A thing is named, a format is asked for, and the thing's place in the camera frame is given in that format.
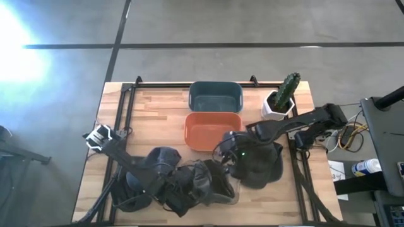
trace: yellow wire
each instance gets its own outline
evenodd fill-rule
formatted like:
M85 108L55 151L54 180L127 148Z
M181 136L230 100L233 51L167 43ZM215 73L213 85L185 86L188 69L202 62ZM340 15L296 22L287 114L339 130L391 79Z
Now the yellow wire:
M351 136L349 136L349 140L348 140L348 142L346 143L346 145L345 145L344 147L341 146L341 136L338 136L338 146L339 146L341 149L346 149L346 148L348 147L348 144L350 144L350 143L352 142L352 138L354 138L354 135L357 134L357 131L358 131L359 129L364 129L364 128L366 128L366 130L367 130L367 124L364 124L364 125L359 126L358 128L356 128L356 129L351 133Z

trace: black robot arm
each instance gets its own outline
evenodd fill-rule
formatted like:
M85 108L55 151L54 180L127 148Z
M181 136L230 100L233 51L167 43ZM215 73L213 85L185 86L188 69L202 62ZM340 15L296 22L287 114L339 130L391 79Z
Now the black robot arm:
M295 134L296 147L299 149L311 146L316 137L329 129L342 129L347 124L347 118L341 108L334 104L325 104L313 111L292 117L289 119L263 120L251 125L246 129L261 142L273 142L282 134L309 126L308 130L299 131Z
M122 149L122 138L106 125L98 126L94 131L84 136L87 146L96 152L106 154L117 161L124 169L135 176L143 192L154 198L160 204L166 204L178 216L187 213L195 203L193 195L184 194L180 185L173 177L160 174L154 166L139 167L132 163L131 156Z

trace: butcher block tabletop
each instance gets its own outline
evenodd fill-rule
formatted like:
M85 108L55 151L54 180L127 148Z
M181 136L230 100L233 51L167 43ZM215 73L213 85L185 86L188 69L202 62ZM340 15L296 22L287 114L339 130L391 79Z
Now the butcher block tabletop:
M97 120L101 124L114 126L121 86L122 83L105 84L97 115ZM262 102L274 89L243 88L244 108L239 113L243 125L261 120ZM182 156L180 164L189 160L211 158L210 153L190 150L184 142L184 122L186 116L191 113L188 107L188 93L188 88L137 88L131 116L133 133L128 137L126 151L133 156L146 156L157 146L170 146L177 149ZM307 81L300 82L295 92L295 101L299 114L313 110L312 95ZM127 102L128 98L124 104L121 128L126 117ZM200 204L179 218L175 213L165 211L153 201L149 207L140 211L118 210L115 225L302 224L286 135L281 136L277 142L283 145L282 178L267 184L261 190L240 185L238 203L210 206ZM107 159L104 154L96 154L86 161L72 221L82 218L100 195ZM331 213L342 220L327 155L323 148L311 149L309 166L315 192ZM309 220L312 220L306 193L304 197ZM109 198L105 208L106 219L109 217L110 204Z

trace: black metal frame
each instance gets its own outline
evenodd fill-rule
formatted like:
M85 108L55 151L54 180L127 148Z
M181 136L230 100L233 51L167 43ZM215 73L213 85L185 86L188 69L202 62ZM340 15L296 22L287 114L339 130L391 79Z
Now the black metal frame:
M129 133L129 128L130 128L130 116L133 111L133 103L134 103L134 94L136 92L137 88L188 88L192 83L140 83L142 82L141 77L137 77L136 82L134 84L132 83L124 83L122 84L122 89L121 89L121 95L119 98L119 104L117 107L117 115L116 115L116 121L115 121L115 126L114 130L119 130L119 125L121 123L121 115L122 115L122 110L123 110L123 105L124 105L124 100L126 93L130 91L130 97L129 97L129 103L128 103L128 110L126 114L126 120L125 120L125 126L124 130L126 133ZM245 82L245 83L239 83L243 88L279 88L280 83L258 83L257 79L255 76L251 76L250 82ZM292 110L293 116L298 115L297 113L297 107L295 106ZM291 157L291 162L292 162L292 169L293 169L293 174L294 174L294 179L295 179L295 187L296 187L296 193L297 193L297 200L299 202L299 210L300 210L300 216L302 219L302 224L309 224L312 226L339 226L340 224L338 223L324 223L321 222L320 217L319 217L319 209L317 208L315 202L312 200L312 198L309 196L309 201L311 203L311 211L313 214L313 220L309 220L309 217L307 215L307 210L306 210L306 204L304 200L304 195L303 195L303 188L302 188L302 179L299 179L298 176L301 175L299 165L297 162L297 151L294 146L294 140L289 138L289 135L287 136L288 140L288 146L289 146L289 151L290 151L290 157ZM303 169L304 169L304 180L306 180L306 185L308 185L312 190L313 190L313 184L312 184L312 178L311 178L311 173L310 173L310 168L309 168L309 162L307 160L307 157L302 155L301 157ZM104 186L108 183L110 176L112 175L112 164L113 160L109 158L108 163L107 163L107 168L105 170L105 178L104 178ZM95 226L105 226L105 225L114 225L115 221L115 215L116 215L116 208L114 206L111 207L110 209L110 214L108 220L104 220L104 212L105 212L105 201L103 201L102 208L98 212L97 216L97 222L92 223L92 225ZM358 226L358 225L351 225L351 224L344 224L344 226Z
M39 161L43 165L46 165L51 161L51 157L43 156L41 154L19 148L4 141L0 141L0 152L7 153L13 156L22 156L28 160Z

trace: black cable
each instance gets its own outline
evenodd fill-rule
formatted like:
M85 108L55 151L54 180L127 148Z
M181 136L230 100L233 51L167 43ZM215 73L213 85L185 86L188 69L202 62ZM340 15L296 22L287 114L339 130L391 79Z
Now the black cable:
M237 134L237 133L236 133L236 134L232 135L232 137L229 137L229 138L227 138L227 139L221 141L221 142L218 143L218 144L215 146L215 148L213 148L213 150L212 150L212 160L213 160L213 161L216 161L214 155L215 155L216 149L217 149L220 145L222 145L223 143L225 143L225 142L227 142L227 141L229 141L229 140L231 140L231 139L236 138L237 136L245 136L245 137L248 137L248 138L249 138L249 136L247 136L247 135L244 135L244 134Z
M164 211L168 211L168 212L174 212L173 210L170 210L170 209L165 208L165 207L164 207L164 204L163 204L163 210L164 210Z
M364 136L363 136L361 133L358 133L358 135L360 135L361 138L362 138L362 140L360 141L360 146L359 146L359 148L356 149L356 150L353 150L353 151L350 150L350 149L348 149L348 148L345 148L346 151L349 151L349 152L352 152L352 153L356 153L356 152L360 151L360 149L361 149L362 146L364 145L365 138L364 138Z
M88 155L88 156L86 157L86 161L88 161L92 156L94 156L94 155L96 155L96 154L98 154L98 153L97 153L97 152L94 152L94 153Z
M306 155L306 154L308 154L308 155L306 155L306 159L308 160L309 158L310 158L310 151L309 150L302 150L302 151L298 151L299 153L300 153L300 155Z
M345 173L344 173L344 172L341 172L340 170L337 170L337 169L333 168L332 166L330 166L330 168L333 169L333 170L335 170L335 171L337 171L337 172L342 173L342 174L345 176Z
M359 125L359 126L363 126L363 124L360 123L360 122L348 122L348 124L347 124L346 126L349 126L349 124L351 124L351 123L357 124L357 125Z
M124 129L124 130L127 130L128 131L128 133L126 134L126 136L125 136L125 138L126 137L128 137L130 134L132 134L132 132L133 132L133 129L131 128L131 127L128 127L128 129Z
M357 121L357 119L358 119L358 116L359 116L359 114L362 113L362 112L363 112L363 110L359 111L359 113L356 115L355 120L354 120L354 122L353 122L353 128L355 128L355 125L356 125L356 121Z
M364 131L367 131L367 128L366 128L366 129L362 129L361 131L357 132L357 134L360 134L361 132L364 132Z
M338 106L346 107L346 106L350 106L350 105L360 105L360 103L349 103L349 104L342 104L342 105L338 105Z
M238 157L237 157L237 155L235 155L234 154L234 152L233 152L233 149L234 148L236 148L237 147L237 149L244 149L244 148L250 148L250 149L252 149L252 148L257 148L257 147L260 147L260 146L267 146L267 145L269 145L269 144L266 144L266 143L263 143L263 144L261 144L261 143L259 143L259 144L251 144L251 143L240 143L240 144L237 144L237 143L235 143L230 149L228 149L226 152L230 152L232 155L233 155L233 157L235 158L235 162L238 162Z
M311 147L312 147L312 148L313 148L313 147L315 147L315 148L323 148L323 149L326 150L326 154L328 154L328 148L327 148L326 146L322 145L322 144L312 145Z
M133 201L135 201L135 199L137 199L138 198L138 196L134 196L134 197L132 197L132 198L128 198L128 199L126 199L125 201L123 201L123 202L121 202L121 203L118 203L118 204L113 204L113 206L114 207L120 207L120 206L122 206L122 205L125 205L125 204L127 204L127 203L129 203L129 202L133 202Z

